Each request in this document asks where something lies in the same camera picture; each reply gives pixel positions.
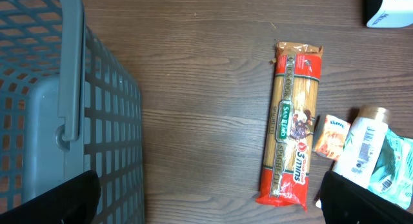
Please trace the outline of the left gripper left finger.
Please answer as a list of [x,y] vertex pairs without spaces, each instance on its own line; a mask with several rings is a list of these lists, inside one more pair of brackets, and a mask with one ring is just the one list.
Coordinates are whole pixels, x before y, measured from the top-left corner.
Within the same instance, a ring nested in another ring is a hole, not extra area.
[[101,197],[97,173],[88,170],[1,215],[1,224],[92,222]]

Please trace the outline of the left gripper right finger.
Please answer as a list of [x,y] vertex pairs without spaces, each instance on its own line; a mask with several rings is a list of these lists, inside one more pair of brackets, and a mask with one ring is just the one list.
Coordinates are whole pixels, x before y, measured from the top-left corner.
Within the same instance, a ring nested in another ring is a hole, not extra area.
[[326,224],[412,224],[412,214],[343,176],[325,173],[319,198]]

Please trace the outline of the white tube gold cap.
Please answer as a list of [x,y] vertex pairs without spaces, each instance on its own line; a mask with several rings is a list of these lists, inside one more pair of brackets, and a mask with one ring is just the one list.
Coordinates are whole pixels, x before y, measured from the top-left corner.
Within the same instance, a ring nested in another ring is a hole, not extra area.
[[367,188],[376,166],[390,123],[390,111],[364,105],[359,109],[345,140],[339,159],[332,170]]

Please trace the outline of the teal snack packet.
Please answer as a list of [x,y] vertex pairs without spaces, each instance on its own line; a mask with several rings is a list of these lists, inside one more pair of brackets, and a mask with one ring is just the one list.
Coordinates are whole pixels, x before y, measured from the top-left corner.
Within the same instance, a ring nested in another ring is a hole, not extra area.
[[388,130],[367,189],[408,209],[412,200],[412,140]]

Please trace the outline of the orange tissue pack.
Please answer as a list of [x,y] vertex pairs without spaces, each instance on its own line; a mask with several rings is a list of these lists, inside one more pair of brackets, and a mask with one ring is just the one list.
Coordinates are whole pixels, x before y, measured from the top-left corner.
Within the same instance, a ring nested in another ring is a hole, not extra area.
[[337,161],[343,152],[351,124],[329,114],[320,115],[314,131],[312,150],[324,157]]

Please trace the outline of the spaghetti packet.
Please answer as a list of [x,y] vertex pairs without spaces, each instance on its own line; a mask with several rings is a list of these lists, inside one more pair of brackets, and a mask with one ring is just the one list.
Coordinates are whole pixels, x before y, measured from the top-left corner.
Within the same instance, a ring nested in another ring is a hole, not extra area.
[[256,203],[307,206],[323,47],[278,42]]

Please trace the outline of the white barcode scanner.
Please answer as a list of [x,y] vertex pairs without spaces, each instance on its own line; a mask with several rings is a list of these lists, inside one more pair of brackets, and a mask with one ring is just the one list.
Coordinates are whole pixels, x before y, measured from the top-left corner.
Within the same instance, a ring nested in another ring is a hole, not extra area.
[[365,0],[369,28],[403,28],[412,25],[412,0]]

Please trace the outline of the grey plastic basket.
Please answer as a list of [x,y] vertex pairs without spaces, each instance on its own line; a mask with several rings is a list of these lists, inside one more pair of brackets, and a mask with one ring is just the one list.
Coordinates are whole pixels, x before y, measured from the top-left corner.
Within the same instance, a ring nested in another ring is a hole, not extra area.
[[1,0],[1,215],[93,170],[91,223],[143,223],[141,94],[82,0]]

